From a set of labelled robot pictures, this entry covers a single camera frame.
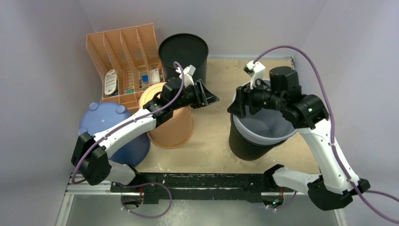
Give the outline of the orange plastic bucket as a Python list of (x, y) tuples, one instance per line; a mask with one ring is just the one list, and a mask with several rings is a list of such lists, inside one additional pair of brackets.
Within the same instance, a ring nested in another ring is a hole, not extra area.
[(187, 142), (193, 131), (192, 110), (187, 106), (175, 110), (171, 119), (147, 132), (147, 135), (155, 145), (175, 148)]

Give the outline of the dark navy cylindrical bin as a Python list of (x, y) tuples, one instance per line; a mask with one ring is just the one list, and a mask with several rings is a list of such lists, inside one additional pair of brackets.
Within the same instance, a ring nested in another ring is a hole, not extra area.
[(201, 37), (190, 33), (174, 34), (163, 40), (158, 52), (165, 81), (179, 76), (173, 65), (177, 61), (182, 68), (193, 65), (196, 70), (192, 79), (206, 83), (209, 48)]

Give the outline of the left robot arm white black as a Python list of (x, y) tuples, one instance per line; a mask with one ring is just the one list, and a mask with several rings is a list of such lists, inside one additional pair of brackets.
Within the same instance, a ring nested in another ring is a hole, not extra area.
[(71, 182), (75, 185), (88, 182), (95, 186), (110, 181), (122, 184), (130, 193), (136, 192), (140, 179), (133, 168), (110, 158), (131, 140), (170, 120), (175, 110), (187, 106), (202, 108), (218, 101), (219, 97), (212, 94), (202, 80), (189, 85), (179, 78), (169, 80), (161, 92), (134, 115), (102, 132), (94, 135), (84, 132), (78, 136), (71, 159), (75, 167)]

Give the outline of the grey plastic bucket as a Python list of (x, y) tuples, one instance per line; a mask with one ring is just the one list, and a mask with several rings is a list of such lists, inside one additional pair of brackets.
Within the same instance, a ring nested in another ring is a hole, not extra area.
[(250, 115), (246, 106), (246, 117), (233, 115), (232, 121), (242, 137), (257, 145), (275, 145), (297, 133), (297, 129), (276, 110), (261, 109)]

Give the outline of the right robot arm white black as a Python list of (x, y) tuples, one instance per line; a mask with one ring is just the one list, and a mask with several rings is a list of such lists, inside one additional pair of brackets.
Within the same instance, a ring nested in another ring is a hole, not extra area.
[(346, 207), (354, 195), (370, 188), (370, 183), (350, 168), (331, 132), (332, 117), (323, 101), (302, 93), (297, 71), (275, 67), (270, 70), (269, 83), (263, 81), (266, 69), (262, 64), (249, 63), (244, 71), (251, 80), (237, 87), (227, 111), (239, 118), (262, 109), (280, 112), (303, 137), (320, 169), (319, 174), (307, 174), (277, 164), (265, 172), (267, 190), (290, 188), (308, 195), (316, 207), (326, 211)]

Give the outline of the black ribbed bin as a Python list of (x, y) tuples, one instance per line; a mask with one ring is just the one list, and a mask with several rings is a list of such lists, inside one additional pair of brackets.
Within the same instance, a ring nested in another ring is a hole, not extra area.
[(268, 153), (271, 149), (282, 145), (286, 142), (286, 140), (280, 141), (273, 145), (259, 145), (253, 143), (246, 138), (244, 138), (239, 132), (237, 127), (234, 124), (233, 116), (230, 115), (230, 134), (229, 134), (229, 147), (232, 153), (238, 158), (245, 161), (254, 161), (266, 153)]

